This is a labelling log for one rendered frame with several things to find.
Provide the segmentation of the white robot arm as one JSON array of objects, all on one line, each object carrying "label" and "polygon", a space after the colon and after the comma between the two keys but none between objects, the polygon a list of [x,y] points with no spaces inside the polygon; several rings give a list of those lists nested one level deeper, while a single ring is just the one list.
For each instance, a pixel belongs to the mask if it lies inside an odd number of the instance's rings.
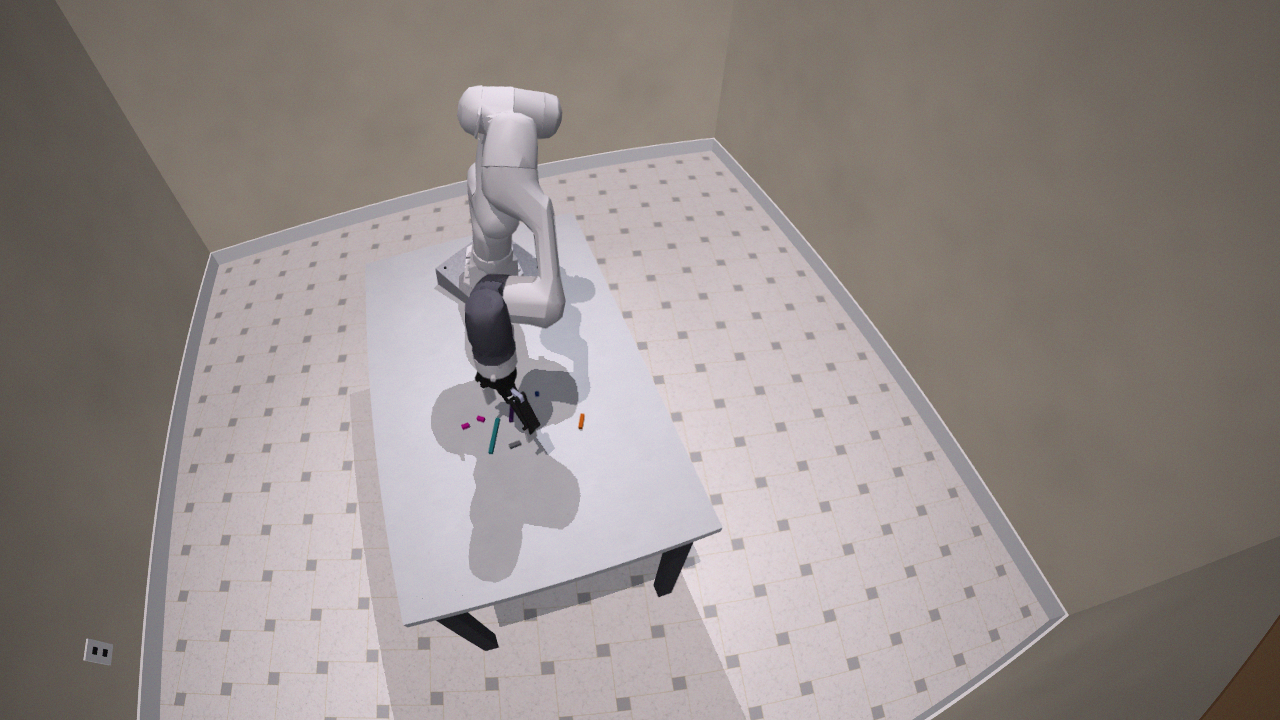
[{"label": "white robot arm", "polygon": [[[465,325],[477,373],[495,382],[518,363],[511,323],[548,328],[564,313],[556,214],[536,170],[538,138],[556,135],[562,109],[552,94],[480,85],[460,97],[457,117],[479,137],[476,163],[467,170],[474,258],[466,252],[463,284],[472,296]],[[512,234],[518,222],[532,231],[538,275],[524,275],[520,265],[517,274]]]}]

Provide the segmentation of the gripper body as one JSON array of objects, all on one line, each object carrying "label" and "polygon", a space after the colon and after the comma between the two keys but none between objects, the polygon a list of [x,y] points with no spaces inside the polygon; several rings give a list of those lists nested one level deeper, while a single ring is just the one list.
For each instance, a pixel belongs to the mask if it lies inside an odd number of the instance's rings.
[{"label": "gripper body", "polygon": [[483,377],[483,382],[488,387],[490,387],[492,389],[503,389],[503,392],[506,393],[506,396],[509,397],[509,396],[512,396],[511,389],[512,388],[516,389],[516,387],[515,387],[516,375],[517,375],[517,370],[515,368],[515,372],[512,372],[509,375],[506,375],[506,378],[500,378],[500,379],[497,379],[495,382],[492,382],[490,379]]}]

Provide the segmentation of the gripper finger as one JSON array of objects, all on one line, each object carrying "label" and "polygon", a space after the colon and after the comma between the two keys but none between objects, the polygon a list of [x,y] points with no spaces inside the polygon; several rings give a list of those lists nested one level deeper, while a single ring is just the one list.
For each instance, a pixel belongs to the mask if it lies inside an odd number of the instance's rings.
[{"label": "gripper finger", "polygon": [[538,416],[532,411],[532,407],[530,406],[525,392],[522,391],[521,393],[518,393],[518,389],[516,391],[515,388],[512,388],[511,392],[513,397],[511,398],[507,398],[503,389],[497,389],[497,392],[506,400],[506,404],[509,404],[511,407],[513,407],[520,421],[522,421],[524,424],[522,429],[525,432],[526,441],[530,443],[534,438],[538,437],[536,429],[538,427],[540,427],[540,423],[538,421]]},{"label": "gripper finger", "polygon": [[484,398],[486,401],[486,405],[490,405],[493,401],[497,400],[497,395],[495,395],[494,389],[492,389],[490,387],[488,387],[488,386],[484,384],[481,374],[477,373],[475,375],[475,380],[477,380],[477,382],[481,383],[480,386],[483,387],[483,395],[484,395]]}]

